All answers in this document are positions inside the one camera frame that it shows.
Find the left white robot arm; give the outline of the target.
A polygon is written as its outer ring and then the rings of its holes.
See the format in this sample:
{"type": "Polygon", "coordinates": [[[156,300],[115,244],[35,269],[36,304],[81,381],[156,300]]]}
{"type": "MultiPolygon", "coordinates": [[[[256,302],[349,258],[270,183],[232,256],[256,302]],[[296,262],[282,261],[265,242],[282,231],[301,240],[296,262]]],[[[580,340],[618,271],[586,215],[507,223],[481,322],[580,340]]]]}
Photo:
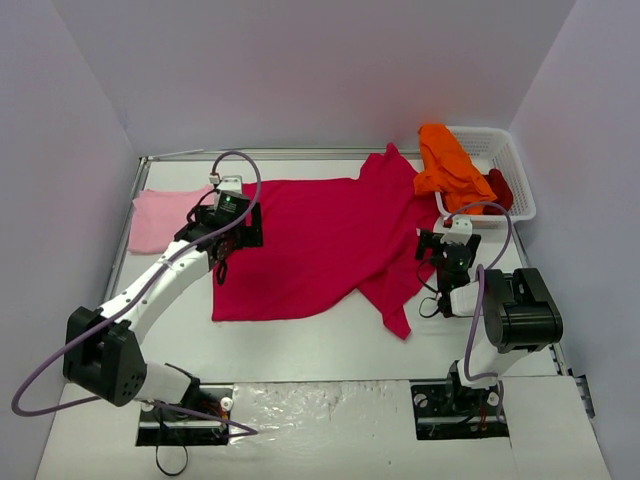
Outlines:
{"type": "Polygon", "coordinates": [[[141,345],[187,288],[211,271],[225,280],[233,252],[262,244],[256,199],[220,191],[214,204],[195,205],[164,253],[136,281],[100,307],[80,307],[71,314],[64,377],[117,407],[163,402],[179,418],[195,415],[201,406],[199,379],[146,361],[141,345]]]}

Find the magenta t shirt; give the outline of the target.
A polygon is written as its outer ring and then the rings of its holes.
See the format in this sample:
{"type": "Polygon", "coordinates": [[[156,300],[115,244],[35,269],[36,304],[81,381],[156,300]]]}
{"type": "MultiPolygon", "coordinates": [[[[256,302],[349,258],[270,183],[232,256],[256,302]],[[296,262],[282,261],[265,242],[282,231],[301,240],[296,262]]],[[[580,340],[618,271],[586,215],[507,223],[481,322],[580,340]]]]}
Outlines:
{"type": "Polygon", "coordinates": [[[264,244],[230,256],[225,282],[213,286],[213,321],[307,318],[359,291],[407,339],[404,306],[421,288],[417,231],[439,217],[434,197],[415,195],[416,174],[388,144],[355,179],[263,182],[264,244]]]}

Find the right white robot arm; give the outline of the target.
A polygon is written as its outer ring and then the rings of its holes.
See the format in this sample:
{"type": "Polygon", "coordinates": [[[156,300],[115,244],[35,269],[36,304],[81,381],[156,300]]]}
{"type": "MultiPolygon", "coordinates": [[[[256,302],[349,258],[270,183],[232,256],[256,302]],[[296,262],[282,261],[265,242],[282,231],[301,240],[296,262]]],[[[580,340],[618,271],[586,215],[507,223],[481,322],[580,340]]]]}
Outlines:
{"type": "Polygon", "coordinates": [[[475,406],[481,390],[499,394],[502,376],[513,365],[558,342],[564,332],[537,269],[505,273],[489,265],[471,272],[481,241],[460,219],[444,233],[418,231],[415,258],[436,273],[430,289],[434,314],[471,319],[465,353],[451,365],[443,389],[446,406],[457,413],[475,406]]]}

